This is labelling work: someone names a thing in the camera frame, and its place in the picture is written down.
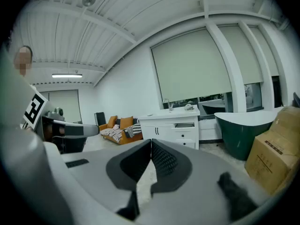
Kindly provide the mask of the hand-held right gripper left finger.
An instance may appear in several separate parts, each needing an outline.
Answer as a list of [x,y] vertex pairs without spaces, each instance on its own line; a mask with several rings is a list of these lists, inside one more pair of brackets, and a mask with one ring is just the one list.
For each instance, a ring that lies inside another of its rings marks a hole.
[[140,215],[137,183],[150,162],[151,141],[62,155],[68,170],[94,200],[128,221]]

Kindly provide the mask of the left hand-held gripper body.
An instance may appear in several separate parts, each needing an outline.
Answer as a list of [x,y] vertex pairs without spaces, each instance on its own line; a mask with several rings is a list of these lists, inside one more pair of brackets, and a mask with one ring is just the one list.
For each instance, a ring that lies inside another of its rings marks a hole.
[[60,136],[54,120],[65,121],[63,109],[53,107],[41,93],[35,93],[23,115],[22,128],[34,132],[44,142],[54,143],[64,153],[65,138]]

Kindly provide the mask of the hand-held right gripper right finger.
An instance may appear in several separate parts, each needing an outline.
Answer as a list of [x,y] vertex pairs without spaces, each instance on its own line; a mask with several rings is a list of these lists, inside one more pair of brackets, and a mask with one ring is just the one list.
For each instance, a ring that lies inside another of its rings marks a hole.
[[144,223],[247,222],[266,192],[244,172],[213,154],[152,140],[157,182]]

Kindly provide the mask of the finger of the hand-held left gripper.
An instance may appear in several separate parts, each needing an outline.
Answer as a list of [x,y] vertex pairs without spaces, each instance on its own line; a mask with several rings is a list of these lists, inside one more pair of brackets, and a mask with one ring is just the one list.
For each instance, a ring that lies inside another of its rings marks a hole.
[[60,120],[54,120],[53,124],[58,126],[59,134],[63,138],[86,138],[99,134],[97,125],[84,125]]

